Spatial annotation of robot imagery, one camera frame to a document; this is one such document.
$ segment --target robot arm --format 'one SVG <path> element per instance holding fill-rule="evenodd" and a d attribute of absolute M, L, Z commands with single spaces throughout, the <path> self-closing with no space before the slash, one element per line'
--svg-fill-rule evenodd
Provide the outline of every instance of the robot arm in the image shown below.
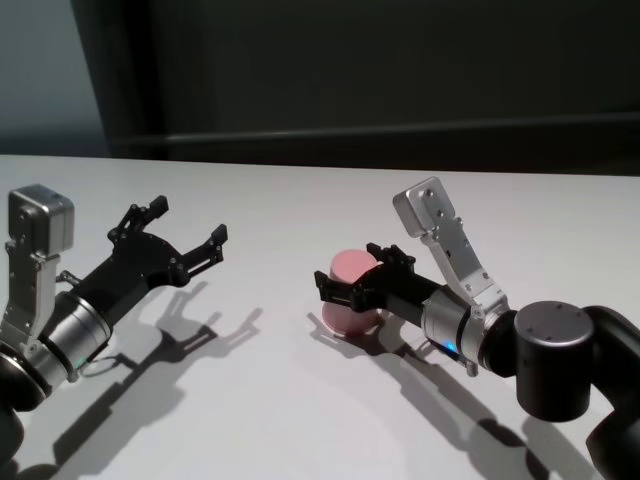
<path fill-rule="evenodd" d="M 393 204 L 409 235 L 429 247 L 447 285 L 377 256 L 382 263 L 353 285 L 316 272 L 321 299 L 355 311 L 390 310 L 421 327 L 471 376 L 478 365 L 501 377 L 515 375 L 518 402 L 542 420 L 581 416 L 593 384 L 615 408 L 587 439 L 594 465 L 611 480 L 640 477 L 640 331 L 602 307 L 548 301 L 511 310 L 437 178 L 396 195 Z M 395 246 L 383 251 L 411 258 Z"/>
<path fill-rule="evenodd" d="M 108 238 L 111 256 L 86 278 L 56 276 L 59 254 L 73 244 L 74 206 L 42 185 L 9 194 L 9 301 L 0 322 L 0 465 L 21 443 L 13 411 L 31 411 L 108 344 L 113 328 L 153 288 L 183 287 L 223 260 L 220 225 L 180 254 L 144 228 L 168 211 L 166 197 L 132 205 Z M 72 289 L 55 295 L 56 282 Z"/>

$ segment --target pink cylinder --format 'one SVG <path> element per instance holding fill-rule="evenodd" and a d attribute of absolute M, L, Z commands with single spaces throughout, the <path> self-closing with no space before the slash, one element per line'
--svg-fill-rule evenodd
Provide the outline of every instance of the pink cylinder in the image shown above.
<path fill-rule="evenodd" d="M 353 283 L 377 265 L 376 259 L 364 250 L 345 250 L 333 258 L 329 277 L 338 282 Z M 345 337 L 364 335 L 379 321 L 377 310 L 356 313 L 334 303 L 324 304 L 322 318 L 331 331 Z"/>

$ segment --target table surface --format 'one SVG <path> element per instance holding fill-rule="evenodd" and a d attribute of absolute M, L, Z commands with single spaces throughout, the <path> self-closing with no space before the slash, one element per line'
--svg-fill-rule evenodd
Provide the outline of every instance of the table surface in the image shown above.
<path fill-rule="evenodd" d="M 598 478 L 584 446 L 611 411 L 598 392 L 580 419 L 546 424 L 519 408 L 511 379 L 467 377 L 412 325 L 390 319 L 348 343 L 318 320 L 313 272 L 346 248 L 395 243 L 442 281 L 391 203 L 432 173 L 11 156 L 0 169 L 0 225 L 13 188 L 74 201 L 60 268 L 79 276 L 109 255 L 106 233 L 134 202 L 167 195 L 149 231 L 181 251 L 229 227 L 222 264 L 118 324 L 103 354 L 115 366 L 96 363 L 22 415 L 17 478 Z M 638 324 L 640 179 L 438 176 L 513 308 L 601 304 Z M 7 291 L 0 275 L 1 303 Z"/>

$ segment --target dark wall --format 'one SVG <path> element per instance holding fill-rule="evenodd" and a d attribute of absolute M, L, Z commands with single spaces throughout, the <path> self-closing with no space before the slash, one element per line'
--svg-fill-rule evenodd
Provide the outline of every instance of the dark wall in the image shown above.
<path fill-rule="evenodd" d="M 0 154 L 108 154 L 67 0 L 0 0 Z"/>
<path fill-rule="evenodd" d="M 156 0 L 167 129 L 275 130 L 640 105 L 632 0 Z"/>

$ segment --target gray wall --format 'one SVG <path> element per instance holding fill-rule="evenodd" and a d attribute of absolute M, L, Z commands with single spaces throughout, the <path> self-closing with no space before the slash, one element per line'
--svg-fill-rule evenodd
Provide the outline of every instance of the gray wall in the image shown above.
<path fill-rule="evenodd" d="M 69 0 L 0 0 L 0 153 L 108 155 Z"/>

